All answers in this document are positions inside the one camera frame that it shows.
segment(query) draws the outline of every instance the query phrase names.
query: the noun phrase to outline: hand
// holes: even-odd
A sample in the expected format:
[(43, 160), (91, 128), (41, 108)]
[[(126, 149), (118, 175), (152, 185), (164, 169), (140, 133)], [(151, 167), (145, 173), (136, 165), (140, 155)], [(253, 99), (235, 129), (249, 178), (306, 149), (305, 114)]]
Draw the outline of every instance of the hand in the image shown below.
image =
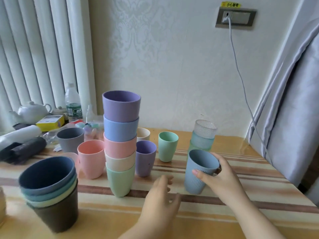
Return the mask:
[(181, 195), (176, 194), (170, 203), (167, 185), (172, 184), (172, 178), (162, 175), (158, 178), (147, 194), (138, 224), (143, 228), (152, 228), (157, 233), (164, 231), (176, 216), (181, 204)]
[(207, 184), (221, 201), (230, 208), (249, 201), (239, 178), (227, 160), (219, 154), (213, 153), (213, 155), (221, 165), (221, 172), (218, 175), (213, 177), (197, 169), (193, 169), (192, 173)]

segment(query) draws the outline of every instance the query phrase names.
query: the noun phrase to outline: damask wallpaper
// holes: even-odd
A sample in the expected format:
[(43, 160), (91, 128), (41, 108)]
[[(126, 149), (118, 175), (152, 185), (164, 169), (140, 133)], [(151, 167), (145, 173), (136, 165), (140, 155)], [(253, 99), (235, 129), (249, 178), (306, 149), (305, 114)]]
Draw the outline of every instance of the damask wallpaper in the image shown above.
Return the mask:
[[(244, 137), (250, 118), (229, 31), (214, 27), (222, 1), (89, 0), (98, 112), (103, 92), (130, 90), (142, 96), (139, 126), (191, 131), (206, 119)], [(258, 9), (253, 31), (233, 31), (255, 110), (299, 0), (236, 1)]]

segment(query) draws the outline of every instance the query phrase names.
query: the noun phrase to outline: green bottle label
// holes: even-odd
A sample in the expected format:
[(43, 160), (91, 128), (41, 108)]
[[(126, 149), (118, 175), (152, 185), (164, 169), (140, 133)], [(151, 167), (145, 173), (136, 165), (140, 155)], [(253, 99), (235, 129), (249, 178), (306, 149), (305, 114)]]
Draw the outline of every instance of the green bottle label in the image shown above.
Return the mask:
[(69, 117), (82, 118), (81, 105), (73, 106), (72, 104), (69, 104), (69, 105), (66, 106), (66, 109), (68, 110), (68, 116)]

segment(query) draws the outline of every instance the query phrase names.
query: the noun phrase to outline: left hand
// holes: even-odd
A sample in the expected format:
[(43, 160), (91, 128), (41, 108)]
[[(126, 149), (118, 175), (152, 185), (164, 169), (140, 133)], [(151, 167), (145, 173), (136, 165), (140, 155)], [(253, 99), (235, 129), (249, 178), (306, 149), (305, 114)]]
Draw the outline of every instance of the left hand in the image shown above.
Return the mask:
[(177, 215), (181, 204), (181, 195), (176, 194), (175, 199), (171, 203), (169, 202), (168, 192), (170, 189), (167, 185), (173, 183), (172, 178), (162, 175), (154, 182), (153, 187), (147, 194), (138, 220), (143, 228), (152, 228), (160, 233), (169, 226)]

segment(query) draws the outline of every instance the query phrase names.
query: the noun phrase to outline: lavender cup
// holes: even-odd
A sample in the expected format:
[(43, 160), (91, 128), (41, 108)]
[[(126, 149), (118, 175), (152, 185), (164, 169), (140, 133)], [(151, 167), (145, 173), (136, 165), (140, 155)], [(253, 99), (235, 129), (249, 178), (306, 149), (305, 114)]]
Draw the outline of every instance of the lavender cup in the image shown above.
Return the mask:
[(129, 91), (112, 90), (102, 95), (104, 116), (114, 122), (132, 122), (138, 119), (141, 96)]
[(194, 149), (188, 153), (188, 160), (185, 172), (185, 189), (191, 194), (200, 194), (205, 183), (193, 175), (192, 170), (197, 169), (206, 174), (212, 175), (219, 167), (219, 161), (209, 152)]
[(139, 177), (146, 177), (151, 174), (155, 156), (155, 143), (147, 140), (136, 143), (135, 172)]

